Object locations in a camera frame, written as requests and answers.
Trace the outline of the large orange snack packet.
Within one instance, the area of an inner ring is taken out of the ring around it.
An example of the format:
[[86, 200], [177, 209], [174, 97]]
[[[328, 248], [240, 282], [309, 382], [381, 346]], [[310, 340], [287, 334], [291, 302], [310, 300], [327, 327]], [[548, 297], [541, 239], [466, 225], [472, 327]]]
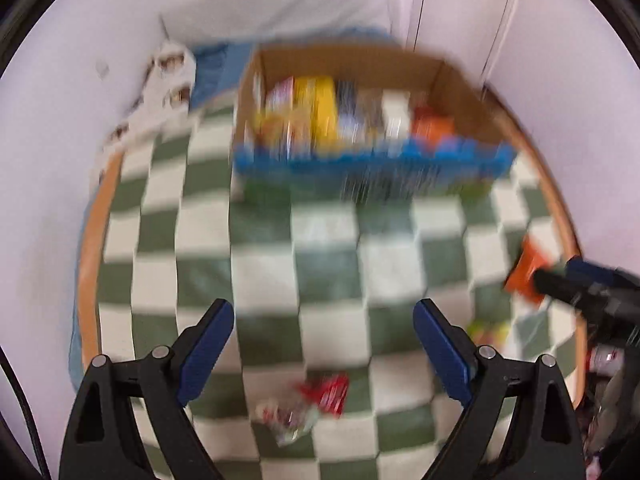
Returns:
[[520, 254], [503, 284], [503, 289], [518, 296], [532, 308], [538, 310], [544, 301], [544, 294], [537, 292], [534, 285], [534, 273], [538, 270], [549, 271], [554, 261], [542, 248], [535, 237], [527, 234], [521, 244]]

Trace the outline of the colourful candy ball bag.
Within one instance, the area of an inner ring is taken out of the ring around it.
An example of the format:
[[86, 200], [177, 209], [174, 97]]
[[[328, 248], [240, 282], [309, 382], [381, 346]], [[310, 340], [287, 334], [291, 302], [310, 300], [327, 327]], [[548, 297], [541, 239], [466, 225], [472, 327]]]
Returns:
[[466, 332], [477, 347], [491, 346], [501, 352], [510, 333], [510, 324], [474, 320], [468, 325]]

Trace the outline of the small red chocolate packet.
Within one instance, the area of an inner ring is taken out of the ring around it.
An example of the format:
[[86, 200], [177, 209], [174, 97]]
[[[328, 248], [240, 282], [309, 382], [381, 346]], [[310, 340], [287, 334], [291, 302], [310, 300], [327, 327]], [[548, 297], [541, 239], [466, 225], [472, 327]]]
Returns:
[[340, 373], [301, 382], [295, 389], [307, 403], [318, 408], [322, 414], [341, 417], [349, 386], [349, 377]]

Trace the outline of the clear wrapped snack packet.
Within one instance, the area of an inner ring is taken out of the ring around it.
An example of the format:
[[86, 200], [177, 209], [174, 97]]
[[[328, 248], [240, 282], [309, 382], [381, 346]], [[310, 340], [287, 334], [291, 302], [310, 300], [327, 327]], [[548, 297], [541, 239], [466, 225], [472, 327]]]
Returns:
[[319, 418], [318, 408], [303, 398], [268, 399], [254, 409], [254, 419], [271, 431], [280, 448], [309, 434]]

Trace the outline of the green white checkered tablecloth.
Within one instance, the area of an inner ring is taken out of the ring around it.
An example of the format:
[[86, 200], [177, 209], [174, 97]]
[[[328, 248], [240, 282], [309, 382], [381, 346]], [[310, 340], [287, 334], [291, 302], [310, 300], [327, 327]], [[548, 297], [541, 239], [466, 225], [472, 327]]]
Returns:
[[[235, 329], [188, 415], [229, 479], [416, 479], [461, 408], [436, 382], [411, 311], [432, 298], [451, 323], [509, 323], [502, 354], [558, 360], [585, 388], [585, 331], [502, 283], [529, 234], [553, 261], [570, 227], [528, 146], [487, 191], [357, 205], [334, 196], [234, 195], [230, 110], [210, 110], [116, 155], [88, 213], [77, 271], [72, 374], [98, 353], [145, 356], [217, 298]], [[280, 448], [254, 419], [301, 382], [350, 380], [341, 417], [322, 414]]]

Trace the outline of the white door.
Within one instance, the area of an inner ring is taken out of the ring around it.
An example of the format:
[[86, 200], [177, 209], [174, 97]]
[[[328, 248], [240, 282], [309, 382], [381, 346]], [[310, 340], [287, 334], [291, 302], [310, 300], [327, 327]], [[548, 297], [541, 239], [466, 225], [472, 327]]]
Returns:
[[413, 0], [407, 46], [457, 64], [484, 84], [506, 33], [515, 0]]

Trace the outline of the cardboard milk carton box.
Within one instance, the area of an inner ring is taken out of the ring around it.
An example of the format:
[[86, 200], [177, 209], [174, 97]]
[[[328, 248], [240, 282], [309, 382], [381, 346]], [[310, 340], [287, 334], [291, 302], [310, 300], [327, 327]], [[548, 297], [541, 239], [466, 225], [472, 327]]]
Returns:
[[462, 71], [437, 56], [354, 42], [265, 46], [239, 86], [231, 162], [247, 185], [403, 200], [484, 188], [514, 158]]

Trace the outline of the bear print pillow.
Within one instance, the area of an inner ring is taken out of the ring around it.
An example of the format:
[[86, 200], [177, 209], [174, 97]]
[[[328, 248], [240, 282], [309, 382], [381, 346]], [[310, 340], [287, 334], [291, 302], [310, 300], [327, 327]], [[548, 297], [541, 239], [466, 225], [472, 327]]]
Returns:
[[183, 44], [165, 41], [154, 51], [138, 98], [128, 115], [108, 135], [96, 159], [96, 180], [101, 179], [114, 155], [153, 139], [163, 125], [186, 117], [195, 75], [194, 55]]

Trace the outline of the blue sheet bed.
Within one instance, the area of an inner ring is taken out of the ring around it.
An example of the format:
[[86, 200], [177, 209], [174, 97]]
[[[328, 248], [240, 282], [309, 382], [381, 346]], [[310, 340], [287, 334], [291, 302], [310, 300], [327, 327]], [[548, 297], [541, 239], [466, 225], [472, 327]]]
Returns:
[[386, 30], [377, 27], [351, 27], [322, 29], [308, 34], [288, 37], [250, 39], [248, 41], [224, 40], [208, 46], [194, 47], [196, 71], [190, 97], [190, 110], [204, 105], [217, 94], [236, 88], [253, 51], [266, 44], [318, 44], [319, 42], [375, 42], [399, 46], [399, 41]]

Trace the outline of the white quilted headboard cushion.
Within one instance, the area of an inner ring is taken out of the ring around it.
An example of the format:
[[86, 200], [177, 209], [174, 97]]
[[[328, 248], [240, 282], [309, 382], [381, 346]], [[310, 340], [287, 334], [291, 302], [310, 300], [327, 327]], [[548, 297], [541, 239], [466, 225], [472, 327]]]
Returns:
[[399, 0], [194, 0], [160, 14], [167, 37], [188, 47], [374, 28], [396, 32]]

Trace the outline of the wall socket left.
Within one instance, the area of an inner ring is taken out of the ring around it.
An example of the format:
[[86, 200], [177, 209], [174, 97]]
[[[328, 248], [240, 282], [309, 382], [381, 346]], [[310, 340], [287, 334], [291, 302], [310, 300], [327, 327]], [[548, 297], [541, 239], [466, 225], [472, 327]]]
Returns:
[[103, 60], [96, 61], [96, 73], [101, 80], [104, 80], [110, 73], [110, 66]]

